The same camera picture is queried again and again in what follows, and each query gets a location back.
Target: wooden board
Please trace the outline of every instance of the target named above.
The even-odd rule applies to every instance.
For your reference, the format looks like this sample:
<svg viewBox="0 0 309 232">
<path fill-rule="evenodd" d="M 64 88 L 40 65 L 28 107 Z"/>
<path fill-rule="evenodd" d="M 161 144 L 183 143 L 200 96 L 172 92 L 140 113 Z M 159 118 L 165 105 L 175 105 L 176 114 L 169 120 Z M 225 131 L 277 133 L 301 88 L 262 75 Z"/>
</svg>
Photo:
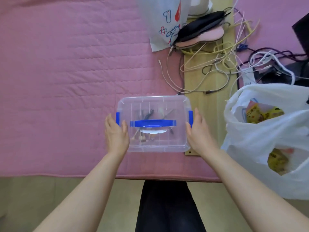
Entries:
<svg viewBox="0 0 309 232">
<path fill-rule="evenodd" d="M 233 6 L 233 0 L 212 0 L 213 2 L 213 11 L 224 10 L 227 7 Z M 233 15 L 230 14 L 227 16 L 226 21 L 229 23 L 234 23 Z M 232 42 L 235 43 L 235 33 L 234 28 L 228 28 L 223 37 L 224 42 Z M 215 45 L 213 43 L 209 44 L 209 50 L 213 51 L 213 47 Z M 188 62 L 188 67 L 192 67 L 203 62 L 207 62 L 216 57 L 216 54 L 208 54 L 208 55 L 196 55 Z M 191 58 L 191 55 L 185 54 L 184 61 L 187 62 Z M 219 69 L 226 71 L 223 66 L 219 66 Z M 203 79 L 204 75 L 201 72 L 201 69 L 197 69 L 194 71 L 188 71 L 184 73 L 184 86 L 185 89 L 194 89 L 200 81 Z M 208 74 L 202 85 L 199 87 L 200 90 L 213 90 L 222 87 L 226 83 L 226 76 L 215 71 Z M 236 80 L 236 75 L 231 75 L 229 84 L 222 90 L 205 95 L 202 92 L 192 92 L 186 94 L 186 96 L 190 99 L 191 106 L 194 109 L 197 107 L 201 114 L 205 117 L 207 124 L 209 126 L 211 134 L 218 141 L 219 146 L 222 145 L 225 135 L 226 135 L 226 123 L 223 116 L 223 111 L 226 105 L 226 100 L 229 99 L 231 86 Z M 234 91 L 237 89 L 237 83 L 234 85 Z M 186 152 L 186 155 L 198 155 L 193 150 L 189 150 Z"/>
</svg>

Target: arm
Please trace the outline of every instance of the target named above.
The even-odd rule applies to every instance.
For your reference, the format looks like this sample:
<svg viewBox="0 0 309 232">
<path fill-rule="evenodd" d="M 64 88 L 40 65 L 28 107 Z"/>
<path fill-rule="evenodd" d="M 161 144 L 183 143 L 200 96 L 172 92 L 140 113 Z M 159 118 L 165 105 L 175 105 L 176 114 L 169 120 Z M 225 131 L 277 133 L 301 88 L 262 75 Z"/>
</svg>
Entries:
<svg viewBox="0 0 309 232">
<path fill-rule="evenodd" d="M 105 119 L 108 153 L 34 232 L 95 232 L 102 218 L 117 169 L 129 147 L 125 121 Z"/>
<path fill-rule="evenodd" d="M 309 231 L 307 217 L 218 148 L 198 109 L 192 128 L 187 123 L 187 137 L 191 147 L 218 174 L 254 232 Z"/>
</svg>

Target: black pants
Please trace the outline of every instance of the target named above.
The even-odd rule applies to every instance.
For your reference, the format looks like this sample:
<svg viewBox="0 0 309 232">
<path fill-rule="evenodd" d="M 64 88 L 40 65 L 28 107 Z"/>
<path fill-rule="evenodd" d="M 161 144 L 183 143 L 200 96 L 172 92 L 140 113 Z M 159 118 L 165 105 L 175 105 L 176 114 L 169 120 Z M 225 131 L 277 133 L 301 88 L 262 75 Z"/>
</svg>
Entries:
<svg viewBox="0 0 309 232">
<path fill-rule="evenodd" d="M 187 183 L 146 180 L 135 232 L 206 232 Z"/>
</svg>

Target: blue handle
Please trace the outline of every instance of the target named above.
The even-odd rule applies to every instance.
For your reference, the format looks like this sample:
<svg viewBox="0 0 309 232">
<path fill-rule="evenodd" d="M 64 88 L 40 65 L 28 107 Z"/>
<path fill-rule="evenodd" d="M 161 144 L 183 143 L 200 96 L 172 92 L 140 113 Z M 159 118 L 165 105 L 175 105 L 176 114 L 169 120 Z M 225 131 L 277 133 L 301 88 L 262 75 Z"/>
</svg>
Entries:
<svg viewBox="0 0 309 232">
<path fill-rule="evenodd" d="M 170 126 L 176 126 L 176 120 L 136 120 L 136 121 L 130 121 L 130 127 L 157 128 L 157 127 L 170 127 Z"/>
<path fill-rule="evenodd" d="M 189 111 L 189 124 L 191 125 L 191 128 L 192 128 L 192 125 L 193 125 L 193 111 Z"/>
<path fill-rule="evenodd" d="M 120 112 L 116 112 L 116 124 L 120 125 Z"/>
</svg>

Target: cartoon drawing on bag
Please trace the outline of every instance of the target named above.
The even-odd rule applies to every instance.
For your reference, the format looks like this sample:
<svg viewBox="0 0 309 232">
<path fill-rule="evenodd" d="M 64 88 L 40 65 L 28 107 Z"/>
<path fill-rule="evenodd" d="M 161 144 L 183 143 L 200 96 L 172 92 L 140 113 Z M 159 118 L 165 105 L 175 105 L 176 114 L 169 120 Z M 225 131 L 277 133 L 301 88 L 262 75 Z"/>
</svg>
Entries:
<svg viewBox="0 0 309 232">
<path fill-rule="evenodd" d="M 167 23 L 170 23 L 172 21 L 171 19 L 171 10 L 167 10 L 163 13 L 163 16 L 166 17 L 166 22 Z"/>
<path fill-rule="evenodd" d="M 178 9 L 177 9 L 176 14 L 175 14 L 175 20 L 177 22 L 180 20 L 180 13 L 181 13 L 181 0 L 179 2 Z"/>
<path fill-rule="evenodd" d="M 172 43 L 172 37 L 177 37 L 179 30 L 180 30 L 180 24 L 179 24 L 179 25 L 176 25 L 175 27 L 173 27 L 173 29 L 170 30 L 170 31 L 166 34 L 166 37 L 169 37 L 169 38 L 170 38 L 170 41 L 168 42 L 168 43 L 170 44 L 170 46 L 173 44 L 173 43 Z"/>
<path fill-rule="evenodd" d="M 168 31 L 168 29 L 165 28 L 164 26 L 162 26 L 162 27 L 161 27 L 161 30 L 159 31 L 159 33 L 160 33 L 162 36 L 164 36 L 165 33 L 166 33 L 167 31 Z"/>
</svg>

